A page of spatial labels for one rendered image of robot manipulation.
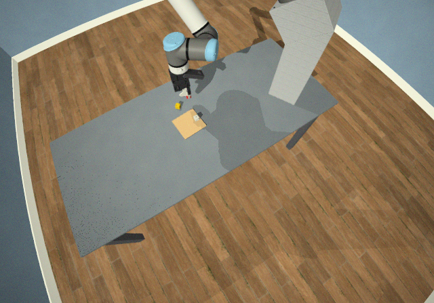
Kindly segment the tan flat mat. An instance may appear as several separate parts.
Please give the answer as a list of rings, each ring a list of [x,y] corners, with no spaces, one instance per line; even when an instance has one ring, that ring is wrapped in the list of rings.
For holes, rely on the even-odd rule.
[[[197,113],[193,109],[191,109],[172,121],[172,123],[176,126],[184,139],[189,138],[190,136],[207,126],[200,117],[198,121],[195,121],[193,118],[193,116],[195,115],[197,115]]]

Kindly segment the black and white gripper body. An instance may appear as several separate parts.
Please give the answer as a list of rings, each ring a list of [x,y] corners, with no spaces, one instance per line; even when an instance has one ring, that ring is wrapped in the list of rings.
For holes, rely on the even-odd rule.
[[[187,87],[187,84],[190,85],[189,78],[183,78],[182,76],[186,73],[182,73],[180,75],[175,75],[172,73],[169,69],[170,78],[172,80],[172,84],[174,86],[174,91],[179,92],[182,91],[182,89]],[[171,77],[172,76],[172,77]]]

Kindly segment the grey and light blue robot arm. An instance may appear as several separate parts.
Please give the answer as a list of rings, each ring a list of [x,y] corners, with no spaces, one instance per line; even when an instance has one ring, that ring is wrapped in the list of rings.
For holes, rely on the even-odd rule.
[[[189,60],[214,62],[218,57],[218,32],[210,25],[193,0],[168,0],[195,38],[182,33],[168,34],[163,48],[170,71],[189,79],[203,79],[202,70],[189,69]],[[199,38],[199,39],[198,39]]]

